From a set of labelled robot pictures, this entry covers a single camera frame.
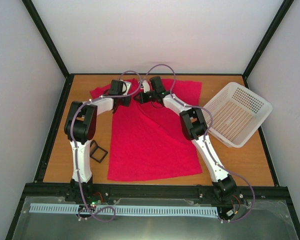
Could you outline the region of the red t-shirt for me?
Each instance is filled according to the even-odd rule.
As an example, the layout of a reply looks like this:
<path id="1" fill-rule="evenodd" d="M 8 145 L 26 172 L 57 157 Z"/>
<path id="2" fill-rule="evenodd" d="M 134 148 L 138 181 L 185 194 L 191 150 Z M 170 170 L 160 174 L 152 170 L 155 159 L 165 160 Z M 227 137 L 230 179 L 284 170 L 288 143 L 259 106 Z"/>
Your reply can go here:
<path id="1" fill-rule="evenodd" d="M 108 151 L 102 163 L 90 163 L 95 183 L 196 185 L 207 178 L 179 116 L 157 103 L 132 101 L 100 114 L 94 139 Z"/>

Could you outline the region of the brooch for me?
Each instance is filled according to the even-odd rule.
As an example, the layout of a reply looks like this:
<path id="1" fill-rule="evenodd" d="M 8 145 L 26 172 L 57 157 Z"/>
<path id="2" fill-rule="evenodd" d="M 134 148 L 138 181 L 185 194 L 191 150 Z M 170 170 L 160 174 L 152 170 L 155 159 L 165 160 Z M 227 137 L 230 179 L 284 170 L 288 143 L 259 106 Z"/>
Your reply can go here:
<path id="1" fill-rule="evenodd" d="M 100 147 L 95 140 L 92 140 L 89 147 L 89 157 L 96 161 L 97 163 L 102 163 L 102 161 L 108 155 L 108 151 Z"/>

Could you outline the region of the white perforated plastic basket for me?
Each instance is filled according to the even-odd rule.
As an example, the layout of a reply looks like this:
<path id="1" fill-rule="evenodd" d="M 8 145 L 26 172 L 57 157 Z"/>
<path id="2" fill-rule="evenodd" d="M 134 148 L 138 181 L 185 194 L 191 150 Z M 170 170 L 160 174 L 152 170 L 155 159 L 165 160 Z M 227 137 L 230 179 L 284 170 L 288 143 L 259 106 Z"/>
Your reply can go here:
<path id="1" fill-rule="evenodd" d="M 206 105 L 209 133 L 229 148 L 241 148 L 258 130 L 273 106 L 245 86 L 230 82 Z"/>

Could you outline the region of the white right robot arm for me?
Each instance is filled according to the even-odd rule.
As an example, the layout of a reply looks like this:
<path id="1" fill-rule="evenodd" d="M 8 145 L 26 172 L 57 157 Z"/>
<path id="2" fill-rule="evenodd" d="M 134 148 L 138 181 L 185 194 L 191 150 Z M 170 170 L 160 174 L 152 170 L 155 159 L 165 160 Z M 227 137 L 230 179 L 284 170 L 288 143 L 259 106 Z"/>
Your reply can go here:
<path id="1" fill-rule="evenodd" d="M 220 203 L 228 200 L 237 185 L 220 161 L 208 135 L 213 123 L 211 113 L 203 107 L 185 103 L 171 89 L 166 90 L 159 76 L 152 77 L 150 82 L 143 80 L 141 88 L 142 92 L 134 100 L 141 104 L 156 102 L 179 115 L 184 137 L 196 147 L 209 171 L 216 200 Z"/>

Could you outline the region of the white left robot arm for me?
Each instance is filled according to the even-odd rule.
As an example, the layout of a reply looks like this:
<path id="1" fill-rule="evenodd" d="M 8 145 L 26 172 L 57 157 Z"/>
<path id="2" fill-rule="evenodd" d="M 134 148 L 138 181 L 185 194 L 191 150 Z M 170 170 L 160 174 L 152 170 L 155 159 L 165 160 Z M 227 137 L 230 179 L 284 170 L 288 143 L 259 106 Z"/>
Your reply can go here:
<path id="1" fill-rule="evenodd" d="M 118 106 L 128 107 L 128 96 L 132 84 L 124 80 L 112 80 L 109 89 L 99 97 L 87 101 L 73 101 L 64 125 L 64 133 L 70 142 L 73 160 L 73 173 L 70 181 L 76 195 L 82 201 L 93 198 L 93 174 L 90 166 L 91 142 L 93 141 L 97 116 L 115 110 Z"/>

